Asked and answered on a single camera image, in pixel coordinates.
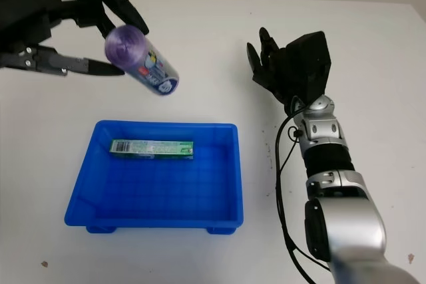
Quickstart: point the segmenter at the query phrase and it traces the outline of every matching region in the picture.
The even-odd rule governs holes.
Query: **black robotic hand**
[[[0,0],[0,68],[66,75],[68,71],[114,76],[124,74],[107,63],[64,57],[53,48],[38,44],[51,37],[51,28],[63,19],[79,27],[97,26],[105,38],[114,28],[105,14],[108,6],[124,23],[149,30],[128,0]]]
[[[253,80],[284,105],[288,116],[294,111],[294,97],[307,105],[324,94],[331,60],[322,31],[301,36],[285,48],[279,48],[263,27],[259,36],[260,57],[253,45],[247,43]]]

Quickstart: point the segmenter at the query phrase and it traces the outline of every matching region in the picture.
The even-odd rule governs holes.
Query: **black cable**
[[[293,129],[294,130],[294,132],[293,132],[293,137],[290,135],[290,130],[291,129]],[[291,140],[291,141],[293,141],[293,142],[297,142],[297,143],[299,143],[298,142],[298,136],[299,136],[299,130],[298,130],[298,128],[297,127],[295,127],[295,126],[291,126],[291,127],[289,127],[288,128],[288,130],[287,130],[287,135],[288,135],[288,138]]]
[[[286,215],[284,212],[284,205],[283,205],[283,201],[282,201],[282,191],[281,191],[281,172],[284,169],[284,166],[286,165],[288,159],[290,158],[290,155],[294,149],[294,147],[296,146],[298,139],[296,138],[294,141],[294,144],[292,146],[292,149],[290,150],[289,154],[287,155],[286,160],[283,163],[283,166],[280,167],[280,138],[281,138],[281,134],[282,131],[284,129],[284,127],[286,126],[286,124],[293,118],[295,117],[297,114],[303,112],[305,108],[301,108],[297,111],[295,111],[294,113],[292,113],[291,115],[289,115],[281,124],[280,128],[278,129],[278,133],[276,136],[276,140],[275,140],[275,165],[276,165],[276,203],[277,203],[277,210],[278,210],[278,215],[280,217],[280,221],[281,221],[281,227],[283,230],[283,234],[284,234],[284,241],[286,243],[286,247],[288,250],[288,253],[290,255],[290,258],[292,259],[294,265],[296,266],[296,269],[299,271],[299,273],[304,277],[304,279],[309,283],[309,284],[316,284],[311,278],[310,276],[305,272],[305,270],[302,268],[302,266],[299,264],[299,261],[296,259],[296,256],[294,255],[294,250],[297,249],[304,257],[307,257],[310,261],[313,261],[315,264],[323,267],[324,269],[328,269],[328,267],[322,265],[321,263],[319,263],[318,261],[314,260],[313,258],[311,258],[309,255],[305,254],[293,241],[293,239],[290,237],[289,233],[288,233],[288,228],[287,228],[287,223],[286,223]]]
[[[295,126],[291,126],[289,128],[289,130],[288,130],[288,133],[290,133],[290,129],[291,128],[295,128],[297,130],[297,128]],[[296,137],[296,139],[293,140],[293,141],[294,141],[293,146],[290,149],[290,151],[288,152],[287,158],[284,160],[284,163],[282,164],[282,166],[280,168],[280,177],[281,177],[282,170],[284,169],[284,166],[287,164],[288,160],[290,159],[290,156],[292,155],[292,152],[293,152],[294,148],[296,147],[296,144],[298,143],[298,137]],[[320,262],[316,261],[314,258],[310,257],[308,254],[306,254],[305,252],[303,252],[296,244],[295,244],[295,249],[298,250],[299,253],[301,253],[304,257],[306,257],[310,261],[314,262],[315,264],[317,264],[318,266],[322,267],[323,269],[326,269],[327,271],[330,271],[330,269],[328,267],[326,267],[325,265],[321,264]]]

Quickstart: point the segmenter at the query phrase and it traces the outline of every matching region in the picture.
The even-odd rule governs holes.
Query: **robotic arm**
[[[418,284],[384,257],[383,221],[353,167],[333,115],[334,102],[324,95],[331,66],[324,33],[304,35],[279,49],[261,28],[260,42],[260,58],[247,44],[253,80],[284,104],[298,127],[308,175],[305,230],[310,253],[328,263],[339,284]]]
[[[79,27],[97,26],[106,37],[114,25],[105,14],[108,6],[126,24],[145,35],[144,20],[128,0],[0,0],[0,68],[66,76],[68,71],[96,76],[124,74],[108,63],[65,57],[53,48],[38,45],[51,37],[51,28],[63,19],[73,19]]]

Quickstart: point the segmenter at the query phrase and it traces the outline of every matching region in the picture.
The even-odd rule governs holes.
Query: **barcode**
[[[128,152],[130,150],[130,142],[117,142],[115,145],[115,151],[117,152]]]

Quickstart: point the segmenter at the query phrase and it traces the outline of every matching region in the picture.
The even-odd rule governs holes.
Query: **purple bottle cap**
[[[135,65],[145,54],[144,34],[131,25],[113,29],[105,39],[105,55],[115,66],[125,69]]]

